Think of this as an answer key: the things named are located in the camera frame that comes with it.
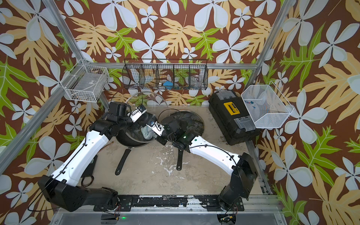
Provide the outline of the grey-green cloth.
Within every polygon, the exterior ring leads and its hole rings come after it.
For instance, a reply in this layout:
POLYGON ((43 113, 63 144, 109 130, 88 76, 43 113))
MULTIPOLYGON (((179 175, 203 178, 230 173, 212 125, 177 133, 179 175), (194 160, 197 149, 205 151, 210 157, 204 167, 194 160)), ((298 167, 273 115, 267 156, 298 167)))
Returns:
POLYGON ((157 134, 148 126, 142 127, 140 130, 146 141, 151 141, 157 137, 157 134))

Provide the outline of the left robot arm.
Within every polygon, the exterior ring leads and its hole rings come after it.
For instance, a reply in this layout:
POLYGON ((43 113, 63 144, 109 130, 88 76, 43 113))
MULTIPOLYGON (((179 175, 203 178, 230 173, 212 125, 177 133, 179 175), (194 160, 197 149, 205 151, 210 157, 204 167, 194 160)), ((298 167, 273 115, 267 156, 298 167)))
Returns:
POLYGON ((112 102, 109 110, 90 125, 84 140, 71 156, 51 175, 40 178, 38 185, 45 199, 69 212, 82 206, 93 205, 114 210, 118 206, 118 193, 111 188, 86 188, 78 185, 81 176, 97 153, 120 131, 134 124, 149 127, 157 121, 144 106, 133 112, 126 103, 112 102))

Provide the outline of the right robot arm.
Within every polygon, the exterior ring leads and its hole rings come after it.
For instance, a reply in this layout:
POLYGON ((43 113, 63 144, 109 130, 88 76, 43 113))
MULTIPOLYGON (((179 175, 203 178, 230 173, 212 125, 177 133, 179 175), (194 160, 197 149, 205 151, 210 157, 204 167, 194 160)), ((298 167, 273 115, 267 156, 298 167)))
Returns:
POLYGON ((206 141, 193 130, 183 130, 177 121, 166 125, 156 123, 152 130, 157 134, 158 142, 171 142, 178 149, 178 171, 182 169, 183 153, 189 152, 207 159, 230 175, 229 183, 217 196, 222 209, 229 210, 236 206, 238 199, 249 198, 258 177, 255 163, 249 154, 239 155, 226 151, 206 141))

